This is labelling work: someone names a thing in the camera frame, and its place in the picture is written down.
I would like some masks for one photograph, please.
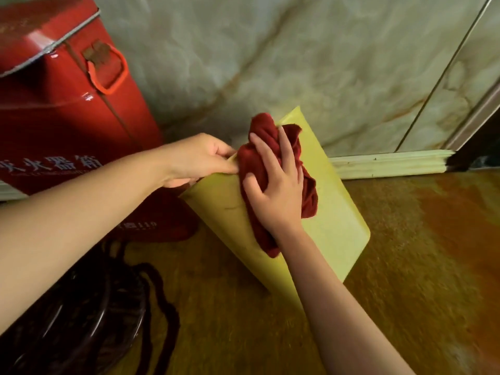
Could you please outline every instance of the hand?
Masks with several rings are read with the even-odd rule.
[[[227,157],[236,153],[231,146],[208,134],[156,148],[163,168],[166,168],[163,186],[179,187],[215,172],[237,173],[237,164]]]
[[[275,239],[286,232],[302,229],[302,168],[297,171],[290,141],[283,128],[279,128],[279,145],[282,152],[282,167],[269,146],[251,133],[250,141],[255,145],[266,167],[269,183],[260,190],[252,173],[243,180],[243,188],[260,223]]]

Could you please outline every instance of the person's left hand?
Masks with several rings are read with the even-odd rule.
[[[179,187],[215,172],[237,173],[238,166],[227,158],[236,153],[228,144],[201,133],[153,150],[165,166],[163,186]]]

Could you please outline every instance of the forearm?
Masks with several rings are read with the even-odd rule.
[[[0,334],[160,186],[149,155],[0,208]]]
[[[278,244],[329,373],[413,374],[303,230]]]

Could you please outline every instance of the white baseboard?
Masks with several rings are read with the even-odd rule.
[[[21,191],[11,187],[7,183],[0,181],[0,201],[20,200],[28,197]]]
[[[330,158],[341,179],[365,179],[441,173],[452,150],[394,152]]]

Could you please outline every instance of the yellow cutting board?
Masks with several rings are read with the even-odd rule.
[[[302,128],[299,136],[301,160],[316,179],[318,194],[316,216],[303,219],[302,225],[330,267],[344,281],[370,239],[370,230],[299,107],[278,125],[289,123]],[[181,197],[268,290],[302,308],[283,256],[269,258],[255,240],[237,175],[210,175]]]

